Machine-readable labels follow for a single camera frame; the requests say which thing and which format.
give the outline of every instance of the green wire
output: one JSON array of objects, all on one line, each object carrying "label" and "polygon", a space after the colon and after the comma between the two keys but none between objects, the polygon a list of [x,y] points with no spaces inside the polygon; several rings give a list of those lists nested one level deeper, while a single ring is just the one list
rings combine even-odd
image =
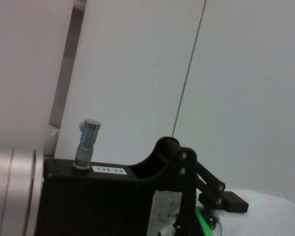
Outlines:
[{"label": "green wire", "polygon": [[213,236],[209,225],[207,225],[207,222],[204,220],[203,216],[201,215],[201,213],[199,212],[197,208],[195,208],[195,214],[196,214],[196,217],[198,218],[203,234],[205,236]]}]

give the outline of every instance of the printed number label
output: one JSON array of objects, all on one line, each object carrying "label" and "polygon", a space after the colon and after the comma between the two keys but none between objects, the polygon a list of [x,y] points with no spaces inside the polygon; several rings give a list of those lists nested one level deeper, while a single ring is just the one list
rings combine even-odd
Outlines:
[{"label": "printed number label", "polygon": [[116,167],[106,167],[106,166],[92,166],[94,172],[97,173],[109,173],[109,174],[118,174],[118,175],[126,175],[126,171],[124,168],[116,168]]}]

